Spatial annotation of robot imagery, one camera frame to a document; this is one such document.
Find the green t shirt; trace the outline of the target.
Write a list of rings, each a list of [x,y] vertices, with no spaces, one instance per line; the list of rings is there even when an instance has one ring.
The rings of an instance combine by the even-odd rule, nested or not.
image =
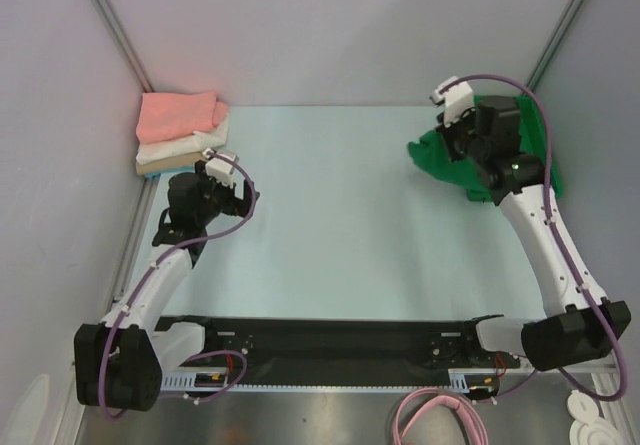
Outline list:
[[[412,162],[434,179],[452,184],[464,190],[471,202],[492,202],[490,193],[484,187],[473,164],[467,160],[452,161],[440,134],[429,130],[417,141],[406,145]]]

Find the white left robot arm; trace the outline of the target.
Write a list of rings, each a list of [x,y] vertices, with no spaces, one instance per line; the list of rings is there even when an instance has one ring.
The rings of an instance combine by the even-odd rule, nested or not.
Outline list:
[[[148,411],[163,379],[181,365],[235,357],[233,351],[221,351],[220,339],[200,324],[177,322],[164,332],[156,326],[205,246],[243,227],[258,198],[234,154],[208,150],[193,171],[170,178],[168,206],[146,270],[98,323],[81,325],[74,336],[80,404],[99,408],[109,421],[127,411]]]

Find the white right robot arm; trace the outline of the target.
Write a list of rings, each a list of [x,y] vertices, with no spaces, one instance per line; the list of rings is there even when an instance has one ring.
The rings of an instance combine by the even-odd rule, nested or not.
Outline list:
[[[505,96],[480,101],[471,94],[436,99],[443,107],[436,130],[453,162],[467,159],[493,203],[516,232],[534,272],[545,318],[503,316],[480,320],[463,338],[461,353],[484,366],[497,351],[523,356],[539,371],[604,358],[613,346],[605,329],[621,336],[631,320],[623,301],[612,302],[581,258],[568,265],[575,245],[553,196],[544,187],[542,160],[521,148],[520,107]]]

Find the tan folded t shirt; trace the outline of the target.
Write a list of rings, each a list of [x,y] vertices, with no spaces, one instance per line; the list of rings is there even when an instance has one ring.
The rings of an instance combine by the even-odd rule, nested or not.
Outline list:
[[[202,153],[194,152],[156,160],[144,165],[137,163],[135,169],[139,176],[155,176],[165,172],[193,167],[201,159],[203,159]]]

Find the white folded t shirt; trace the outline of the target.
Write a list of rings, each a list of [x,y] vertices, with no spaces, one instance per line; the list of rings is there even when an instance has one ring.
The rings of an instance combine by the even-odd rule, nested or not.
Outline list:
[[[146,165],[167,158],[202,152],[208,148],[224,146],[228,137],[229,119],[230,116],[227,115],[211,132],[194,132],[174,140],[141,144],[138,147],[136,162],[140,165]]]

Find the green plastic tray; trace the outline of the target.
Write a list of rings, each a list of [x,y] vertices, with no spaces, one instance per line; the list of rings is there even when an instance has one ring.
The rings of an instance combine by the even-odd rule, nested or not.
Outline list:
[[[526,96],[515,98],[520,107],[520,134],[521,149],[539,157],[543,163],[546,162],[546,127],[544,120],[535,105],[534,101]],[[551,162],[551,186],[557,198],[564,194],[564,183],[556,165],[555,159]]]

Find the pink folded t shirt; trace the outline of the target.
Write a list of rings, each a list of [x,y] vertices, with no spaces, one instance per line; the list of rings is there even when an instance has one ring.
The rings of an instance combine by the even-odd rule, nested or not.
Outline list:
[[[229,106],[215,91],[199,94],[144,93],[136,126],[141,144],[211,132],[228,116]]]

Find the white plastic disc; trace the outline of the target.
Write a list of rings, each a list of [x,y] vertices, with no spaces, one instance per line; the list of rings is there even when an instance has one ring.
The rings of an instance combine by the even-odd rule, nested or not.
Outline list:
[[[600,417],[596,401],[578,390],[571,391],[566,406],[571,417],[584,424],[593,424]]]

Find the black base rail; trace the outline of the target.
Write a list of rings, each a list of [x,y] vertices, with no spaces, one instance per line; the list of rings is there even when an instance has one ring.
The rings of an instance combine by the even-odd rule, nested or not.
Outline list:
[[[233,350],[241,384],[293,387],[446,385],[453,368],[491,369],[469,322],[163,316],[203,326],[205,351]]]

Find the right aluminium frame post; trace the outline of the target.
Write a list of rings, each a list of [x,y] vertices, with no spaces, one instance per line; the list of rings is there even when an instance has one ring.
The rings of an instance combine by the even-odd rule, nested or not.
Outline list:
[[[588,0],[568,0],[551,36],[547,40],[539,59],[527,79],[526,85],[531,90],[536,90],[540,85],[545,73],[551,66],[555,56],[587,2]]]

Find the aluminium frame post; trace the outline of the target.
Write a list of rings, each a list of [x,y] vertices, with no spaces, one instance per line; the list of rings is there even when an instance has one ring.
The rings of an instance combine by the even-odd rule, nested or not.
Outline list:
[[[545,73],[551,66],[555,56],[587,2],[588,0],[568,0],[551,36],[547,40],[539,59],[527,79],[526,85],[531,90],[536,90],[540,85]]]
[[[118,14],[113,7],[111,0],[91,0],[94,4],[98,15],[103,21],[108,33],[114,39],[116,47],[121,53],[125,64],[132,72],[134,78],[140,85],[141,89],[150,93],[154,91],[154,87],[148,77],[145,67],[139,58]]]

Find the left aluminium frame post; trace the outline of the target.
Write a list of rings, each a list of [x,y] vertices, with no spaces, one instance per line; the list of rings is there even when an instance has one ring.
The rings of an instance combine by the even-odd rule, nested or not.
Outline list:
[[[111,0],[91,0],[94,4],[98,15],[103,21],[108,33],[114,39],[116,47],[121,53],[125,64],[132,72],[134,78],[140,85],[141,89],[150,93],[154,91],[154,87],[148,77],[145,67],[139,58],[118,14],[113,7]]]

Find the aluminium extrusion rail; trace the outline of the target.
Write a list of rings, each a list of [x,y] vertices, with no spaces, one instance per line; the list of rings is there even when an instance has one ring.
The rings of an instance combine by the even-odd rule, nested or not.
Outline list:
[[[617,364],[612,358],[596,359],[592,361],[582,362],[574,365],[566,365],[564,369],[570,374],[586,374],[586,373],[615,373]],[[520,357],[513,366],[507,367],[508,374],[521,373],[526,374],[534,370],[534,366],[525,358]]]

